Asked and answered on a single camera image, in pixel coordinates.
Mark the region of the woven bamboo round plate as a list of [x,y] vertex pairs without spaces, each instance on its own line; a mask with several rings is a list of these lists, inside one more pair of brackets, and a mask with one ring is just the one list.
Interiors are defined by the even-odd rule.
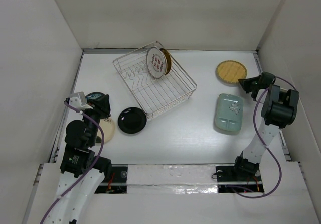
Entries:
[[217,78],[229,85],[239,83],[239,79],[244,79],[247,76],[246,67],[235,60],[226,60],[218,64],[215,70]]

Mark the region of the white plate red pattern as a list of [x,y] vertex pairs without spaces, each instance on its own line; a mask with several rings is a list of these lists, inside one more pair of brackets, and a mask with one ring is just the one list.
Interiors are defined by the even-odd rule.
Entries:
[[154,79],[160,79],[166,72],[166,59],[161,50],[151,47],[146,54],[146,64],[150,75]]

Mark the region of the yellow patterned plate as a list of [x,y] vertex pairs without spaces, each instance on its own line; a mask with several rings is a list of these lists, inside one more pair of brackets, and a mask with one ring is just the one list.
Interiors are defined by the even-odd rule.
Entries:
[[172,66],[171,56],[170,56],[169,52],[165,48],[160,48],[160,50],[161,50],[161,52],[163,53],[163,55],[165,56],[165,59],[166,59],[166,72],[165,72],[165,75],[167,75],[170,72],[171,66]]

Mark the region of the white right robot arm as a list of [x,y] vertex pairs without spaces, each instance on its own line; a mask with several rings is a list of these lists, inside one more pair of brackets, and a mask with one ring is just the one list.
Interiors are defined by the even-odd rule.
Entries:
[[236,158],[231,169],[232,176],[237,180],[244,180],[258,171],[262,156],[268,150],[271,141],[296,118],[299,92],[292,84],[291,89],[282,89],[275,84],[277,78],[271,73],[263,72],[257,77],[238,80],[242,89],[246,93],[251,93],[253,100],[256,100],[260,90],[263,90],[263,94],[257,102],[260,103],[263,97],[265,100],[261,110],[262,122],[260,126],[257,126],[258,105],[256,105],[253,114],[255,136]]

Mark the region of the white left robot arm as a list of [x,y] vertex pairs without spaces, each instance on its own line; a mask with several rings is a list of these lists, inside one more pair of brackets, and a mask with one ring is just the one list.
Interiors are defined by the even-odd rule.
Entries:
[[112,175],[111,160],[91,150],[96,144],[97,133],[103,132],[100,120],[110,117],[109,95],[73,93],[64,105],[80,114],[82,119],[73,120],[66,126],[66,145],[55,201],[41,223],[80,223],[97,187]]

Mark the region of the light green rectangular dish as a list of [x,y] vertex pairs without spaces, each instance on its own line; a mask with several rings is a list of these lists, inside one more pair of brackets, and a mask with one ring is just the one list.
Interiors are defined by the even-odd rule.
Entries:
[[242,128],[243,106],[242,98],[226,93],[220,94],[215,111],[215,127],[225,132],[238,133]]

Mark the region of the blue and white plate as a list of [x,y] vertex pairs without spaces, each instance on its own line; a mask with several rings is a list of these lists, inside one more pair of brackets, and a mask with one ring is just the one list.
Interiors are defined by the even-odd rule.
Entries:
[[105,94],[101,93],[101,92],[92,92],[92,93],[89,93],[85,96],[85,98],[87,100],[97,100],[101,97],[105,96]]

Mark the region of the beige plate with writing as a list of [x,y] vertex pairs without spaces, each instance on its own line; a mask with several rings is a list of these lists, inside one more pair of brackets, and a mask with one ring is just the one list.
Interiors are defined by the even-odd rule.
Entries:
[[109,118],[101,119],[99,125],[101,126],[101,128],[104,132],[104,141],[102,141],[102,133],[101,133],[100,129],[98,129],[96,143],[97,144],[101,144],[101,143],[106,144],[114,136],[115,122],[111,117],[109,117]]

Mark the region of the glossy black plate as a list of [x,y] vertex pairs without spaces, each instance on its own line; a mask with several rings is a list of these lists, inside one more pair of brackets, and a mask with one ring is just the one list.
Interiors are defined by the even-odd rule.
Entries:
[[129,107],[119,114],[117,123],[124,133],[136,134],[146,126],[147,116],[142,109]]

